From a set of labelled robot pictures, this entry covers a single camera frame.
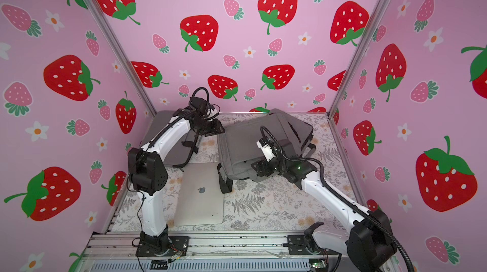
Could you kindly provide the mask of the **grey laptop bag with handles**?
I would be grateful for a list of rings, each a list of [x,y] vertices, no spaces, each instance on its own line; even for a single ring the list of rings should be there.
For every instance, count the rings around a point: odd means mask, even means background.
[[[147,149],[147,144],[155,138],[170,122],[173,121],[174,111],[159,111],[152,121],[147,134],[141,142],[141,149]],[[158,141],[149,152],[161,150],[162,161],[166,167],[184,168],[193,154],[198,152],[199,136],[192,130],[189,132],[183,129],[187,127],[186,122],[175,124],[167,131],[162,140]]]

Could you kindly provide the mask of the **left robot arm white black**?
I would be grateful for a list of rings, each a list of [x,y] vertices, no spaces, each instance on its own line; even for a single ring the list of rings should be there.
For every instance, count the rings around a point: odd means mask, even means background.
[[[160,191],[167,183],[164,160],[178,141],[188,132],[196,136],[214,136],[225,132],[217,119],[218,113],[209,101],[206,88],[197,88],[190,97],[188,106],[178,109],[169,123],[141,148],[133,148],[128,154],[128,183],[140,193],[143,209],[140,246],[147,246],[159,254],[172,249],[167,222],[161,208]]]

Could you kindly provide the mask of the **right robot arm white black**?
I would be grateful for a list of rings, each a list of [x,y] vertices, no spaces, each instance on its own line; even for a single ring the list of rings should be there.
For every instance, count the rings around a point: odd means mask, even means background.
[[[379,271],[397,252],[408,271],[414,266],[404,246],[393,235],[389,218],[351,200],[324,178],[324,166],[315,158],[292,159],[284,151],[264,146],[264,159],[252,166],[258,171],[276,171],[288,182],[318,200],[341,223],[346,233],[334,235],[319,226],[312,234],[321,249],[346,254],[359,271]]]

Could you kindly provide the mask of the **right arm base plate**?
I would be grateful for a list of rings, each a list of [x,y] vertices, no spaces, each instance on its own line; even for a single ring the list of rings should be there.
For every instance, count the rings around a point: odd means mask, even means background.
[[[322,256],[322,255],[338,255],[330,249],[320,248],[312,239],[310,235],[288,235],[287,243],[284,244],[288,248],[288,252],[292,256]]]

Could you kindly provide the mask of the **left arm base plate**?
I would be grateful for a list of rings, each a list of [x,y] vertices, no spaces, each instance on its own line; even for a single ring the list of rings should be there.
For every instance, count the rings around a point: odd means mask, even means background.
[[[171,257],[178,253],[186,255],[190,237],[169,236],[158,239],[157,237],[145,236],[141,238],[137,247],[137,257]]]

